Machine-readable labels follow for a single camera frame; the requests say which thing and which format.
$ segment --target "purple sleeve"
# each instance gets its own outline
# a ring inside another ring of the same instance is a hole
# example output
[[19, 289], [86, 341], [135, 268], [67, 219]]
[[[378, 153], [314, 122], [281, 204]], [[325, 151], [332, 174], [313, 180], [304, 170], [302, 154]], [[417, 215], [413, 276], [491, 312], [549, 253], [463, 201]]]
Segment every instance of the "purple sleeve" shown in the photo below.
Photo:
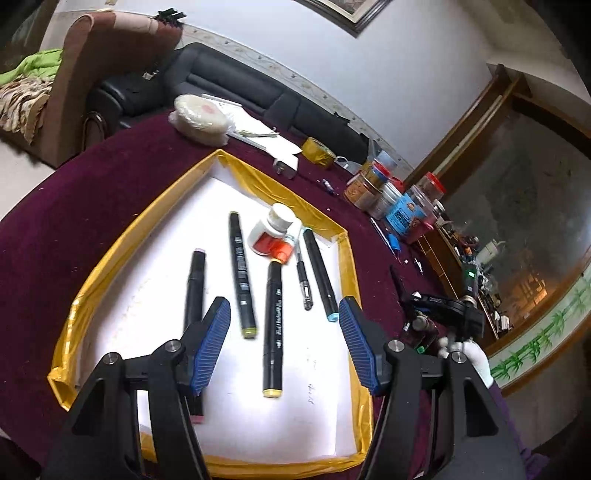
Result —
[[505, 417], [507, 426], [509, 427], [511, 434], [515, 439], [515, 443], [519, 448], [521, 460], [523, 460], [523, 464], [525, 465], [525, 473], [527, 475], [527, 479], [531, 480], [535, 478], [538, 475], [538, 473], [540, 473], [542, 468], [544, 468], [546, 464], [548, 464], [548, 457], [540, 455], [539, 453], [531, 453], [531, 450], [525, 447], [525, 445], [521, 441], [521, 438], [519, 437], [519, 434], [517, 433], [517, 430], [515, 429], [515, 425], [513, 425], [511, 415], [509, 414], [509, 407], [507, 406], [507, 403], [505, 402], [505, 399], [501, 394], [501, 389], [499, 388], [499, 385], [497, 385], [496, 382], [493, 382], [488, 391], [491, 393], [492, 398], [495, 400], [495, 403], [497, 404], [497, 406], [501, 410], [501, 413]]

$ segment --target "framed picture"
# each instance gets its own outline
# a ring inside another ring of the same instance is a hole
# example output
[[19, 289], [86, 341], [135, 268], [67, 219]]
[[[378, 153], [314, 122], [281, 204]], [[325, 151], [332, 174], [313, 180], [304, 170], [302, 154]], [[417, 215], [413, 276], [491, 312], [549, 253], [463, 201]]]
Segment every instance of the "framed picture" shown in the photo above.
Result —
[[328, 18], [353, 36], [380, 13], [390, 0], [296, 0]]

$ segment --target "blue label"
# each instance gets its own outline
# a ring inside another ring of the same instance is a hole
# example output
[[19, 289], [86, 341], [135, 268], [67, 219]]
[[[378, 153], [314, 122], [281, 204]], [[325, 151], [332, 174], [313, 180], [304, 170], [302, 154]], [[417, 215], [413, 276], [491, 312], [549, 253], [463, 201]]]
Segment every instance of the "blue label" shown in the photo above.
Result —
[[425, 212], [423, 212], [423, 209], [413, 202], [408, 193], [405, 193], [396, 202], [386, 220], [400, 235], [406, 235], [411, 228], [424, 218]]

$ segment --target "patterned blanket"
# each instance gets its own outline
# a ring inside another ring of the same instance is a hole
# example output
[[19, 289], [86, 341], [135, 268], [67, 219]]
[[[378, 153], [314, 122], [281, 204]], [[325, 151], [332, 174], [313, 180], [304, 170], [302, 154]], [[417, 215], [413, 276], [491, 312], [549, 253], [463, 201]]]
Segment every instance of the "patterned blanket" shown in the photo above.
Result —
[[53, 78], [18, 76], [0, 87], [0, 128], [20, 132], [30, 144], [43, 124]]

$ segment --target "person's hand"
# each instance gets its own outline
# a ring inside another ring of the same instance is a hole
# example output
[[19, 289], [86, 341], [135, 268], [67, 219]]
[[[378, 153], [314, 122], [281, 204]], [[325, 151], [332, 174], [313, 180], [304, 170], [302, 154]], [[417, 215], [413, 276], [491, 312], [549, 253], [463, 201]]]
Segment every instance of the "person's hand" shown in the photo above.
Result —
[[484, 382], [486, 388], [490, 388], [492, 383], [495, 381], [491, 375], [491, 366], [488, 363], [486, 353], [482, 351], [476, 343], [472, 340], [467, 342], [456, 342], [451, 345], [447, 337], [441, 337], [439, 340], [439, 356], [441, 358], [447, 358], [450, 352], [460, 351], [468, 357], [468, 360], [472, 362], [474, 370], [480, 375], [480, 378]]

